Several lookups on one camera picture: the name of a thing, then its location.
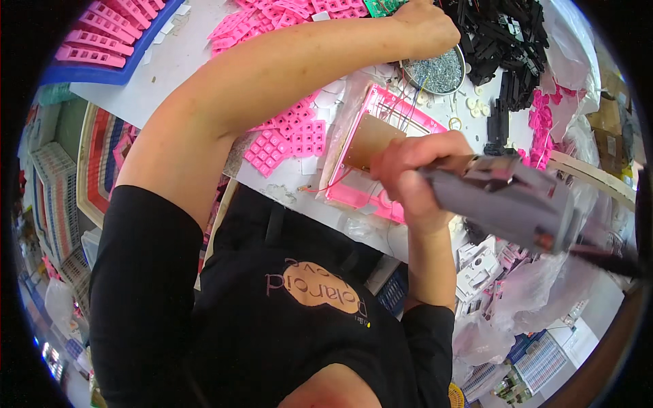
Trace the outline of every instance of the pink plastic frame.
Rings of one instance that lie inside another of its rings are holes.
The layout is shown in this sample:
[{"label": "pink plastic frame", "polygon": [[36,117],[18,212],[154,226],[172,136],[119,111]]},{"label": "pink plastic frame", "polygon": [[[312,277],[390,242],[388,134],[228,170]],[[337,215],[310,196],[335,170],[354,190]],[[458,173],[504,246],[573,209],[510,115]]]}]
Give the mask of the pink plastic frame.
[{"label": "pink plastic frame", "polygon": [[[371,204],[377,208],[377,210],[374,212],[375,215],[390,219],[397,223],[405,224],[406,221],[404,220],[404,208],[398,202],[391,202],[388,199],[385,190],[382,190],[377,196],[370,196],[369,192],[357,190],[343,183],[337,183],[334,185],[334,182],[338,178],[342,177],[342,174],[346,171],[342,161],[345,158],[345,154],[349,149],[351,139],[354,136],[355,130],[358,128],[358,123],[360,122],[363,114],[374,114],[373,112],[377,110],[379,104],[382,104],[382,106],[394,106],[395,112],[398,112],[400,117],[405,115],[410,116],[413,109],[412,103],[408,101],[397,102],[398,99],[399,97],[389,91],[386,91],[378,84],[373,84],[370,87],[370,90],[365,97],[365,101],[363,102],[362,108],[356,116],[354,124],[349,131],[349,135],[345,141],[345,146],[342,148],[342,152],[338,158],[338,163],[336,164],[337,171],[331,175],[331,179],[328,182],[331,187],[326,189],[325,197],[327,200],[341,202],[343,204],[347,204],[348,206],[352,206],[355,209],[359,209],[361,207],[365,207],[367,204]],[[417,108],[414,108],[411,121],[424,127],[429,133],[442,133],[447,131],[447,128]]]}]

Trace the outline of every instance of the green circuit board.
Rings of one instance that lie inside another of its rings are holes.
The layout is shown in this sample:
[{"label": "green circuit board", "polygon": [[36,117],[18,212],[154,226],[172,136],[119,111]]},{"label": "green circuit board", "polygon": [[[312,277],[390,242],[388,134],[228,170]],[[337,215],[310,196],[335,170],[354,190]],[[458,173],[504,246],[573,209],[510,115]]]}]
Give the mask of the green circuit board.
[{"label": "green circuit board", "polygon": [[372,17],[392,16],[404,3],[405,0],[363,0]]}]

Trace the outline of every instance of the cardboard box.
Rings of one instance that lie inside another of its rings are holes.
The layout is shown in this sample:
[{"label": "cardboard box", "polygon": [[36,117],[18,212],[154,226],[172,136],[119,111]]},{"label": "cardboard box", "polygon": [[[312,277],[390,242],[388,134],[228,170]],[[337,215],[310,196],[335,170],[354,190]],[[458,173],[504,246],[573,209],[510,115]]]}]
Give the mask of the cardboard box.
[{"label": "cardboard box", "polygon": [[623,140],[620,134],[603,129],[593,129],[596,147],[599,150],[601,168],[615,177],[620,177],[623,167]]},{"label": "cardboard box", "polygon": [[595,129],[621,135],[621,118],[616,100],[610,100],[602,94],[599,111],[588,114],[587,119]]}]

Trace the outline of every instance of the red wire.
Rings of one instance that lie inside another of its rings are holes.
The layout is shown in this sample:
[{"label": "red wire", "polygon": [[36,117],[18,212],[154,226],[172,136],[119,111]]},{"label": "red wire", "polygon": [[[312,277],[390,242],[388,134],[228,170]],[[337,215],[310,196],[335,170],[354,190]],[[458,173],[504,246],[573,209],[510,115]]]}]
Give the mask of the red wire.
[{"label": "red wire", "polygon": [[339,182],[341,182],[342,179],[344,179],[345,177],[347,177],[347,175],[348,175],[349,173],[351,173],[351,169],[352,169],[351,167],[350,167],[349,169],[347,169],[347,171],[345,172],[345,174],[343,174],[339,179],[337,179],[336,181],[334,181],[333,184],[329,184],[329,185],[327,185],[327,186],[326,186],[325,188],[323,188],[323,189],[320,189],[320,190],[309,190],[309,189],[306,189],[306,190],[304,190],[304,191],[308,191],[309,193],[318,193],[319,191],[324,191],[324,190],[326,190],[326,189],[330,189],[331,187],[333,187],[333,186],[335,186],[336,184],[338,184]]}]

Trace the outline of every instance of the person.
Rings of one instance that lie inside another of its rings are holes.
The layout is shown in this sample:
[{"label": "person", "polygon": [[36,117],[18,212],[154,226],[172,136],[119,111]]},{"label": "person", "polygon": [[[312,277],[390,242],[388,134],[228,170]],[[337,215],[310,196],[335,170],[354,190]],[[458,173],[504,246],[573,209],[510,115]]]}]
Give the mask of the person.
[{"label": "person", "polygon": [[261,35],[163,101],[118,176],[91,278],[90,345],[110,407],[449,406],[449,215],[414,169],[470,153],[458,132],[392,141],[372,161],[409,227],[401,322],[328,259],[283,248],[218,250],[200,275],[218,277],[209,287],[202,278],[201,304],[193,284],[237,136],[350,72],[435,57],[459,38],[440,8],[412,0],[388,18]]}]

